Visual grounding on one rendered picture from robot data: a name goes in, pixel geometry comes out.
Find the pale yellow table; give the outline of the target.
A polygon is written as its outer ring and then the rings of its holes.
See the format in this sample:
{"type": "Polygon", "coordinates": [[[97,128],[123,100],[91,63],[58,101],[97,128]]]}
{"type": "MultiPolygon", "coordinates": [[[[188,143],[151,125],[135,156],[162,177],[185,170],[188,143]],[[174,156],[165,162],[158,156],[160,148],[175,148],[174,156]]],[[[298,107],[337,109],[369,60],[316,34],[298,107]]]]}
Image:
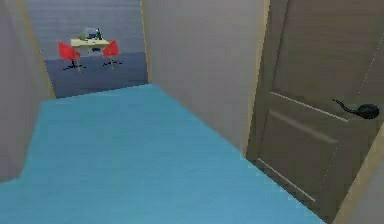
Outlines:
{"type": "Polygon", "coordinates": [[[75,51],[74,56],[75,58],[71,60],[71,67],[76,68],[77,70],[80,70],[83,68],[83,65],[79,63],[79,59],[81,56],[80,50],[81,49],[92,49],[92,48],[100,48],[100,49],[105,49],[107,46],[110,45],[110,42],[101,39],[71,39],[70,40],[70,46],[71,48],[75,51]]]}

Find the clear glass bowl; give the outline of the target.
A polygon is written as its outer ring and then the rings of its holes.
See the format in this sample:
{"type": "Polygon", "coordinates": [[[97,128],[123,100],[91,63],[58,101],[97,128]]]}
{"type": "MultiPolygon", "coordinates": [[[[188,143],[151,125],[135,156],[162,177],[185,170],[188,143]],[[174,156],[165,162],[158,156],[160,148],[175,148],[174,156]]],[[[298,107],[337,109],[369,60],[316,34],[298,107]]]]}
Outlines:
{"type": "Polygon", "coordinates": [[[102,35],[99,28],[85,28],[84,31],[78,35],[78,38],[83,41],[90,39],[101,40],[102,35]]]}

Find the brown room door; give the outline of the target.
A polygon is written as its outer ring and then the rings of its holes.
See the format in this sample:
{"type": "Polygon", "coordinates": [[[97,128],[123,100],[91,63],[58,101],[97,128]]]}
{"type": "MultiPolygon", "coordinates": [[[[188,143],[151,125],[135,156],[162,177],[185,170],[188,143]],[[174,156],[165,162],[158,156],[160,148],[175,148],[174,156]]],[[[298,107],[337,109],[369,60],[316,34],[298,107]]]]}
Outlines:
{"type": "Polygon", "coordinates": [[[269,0],[247,159],[332,223],[383,123],[384,0],[269,0]]]}

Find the red chair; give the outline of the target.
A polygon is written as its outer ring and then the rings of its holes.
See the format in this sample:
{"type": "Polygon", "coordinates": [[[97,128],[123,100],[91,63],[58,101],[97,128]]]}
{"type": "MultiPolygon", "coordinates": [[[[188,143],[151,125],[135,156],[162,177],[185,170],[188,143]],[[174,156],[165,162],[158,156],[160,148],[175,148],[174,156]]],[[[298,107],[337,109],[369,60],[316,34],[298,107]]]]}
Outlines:
{"type": "Polygon", "coordinates": [[[81,54],[78,51],[76,51],[70,45],[65,44],[64,42],[59,42],[58,48],[59,48],[60,57],[64,60],[69,60],[71,62],[70,65],[65,67],[65,70],[74,69],[74,68],[77,68],[78,70],[80,70],[81,68],[83,68],[83,65],[79,63],[81,54]]]}
{"type": "Polygon", "coordinates": [[[119,54],[119,47],[115,40],[112,40],[107,47],[102,50],[102,56],[107,58],[108,61],[104,61],[103,65],[111,65],[114,66],[118,64],[118,61],[114,59],[115,56],[119,54]]]}

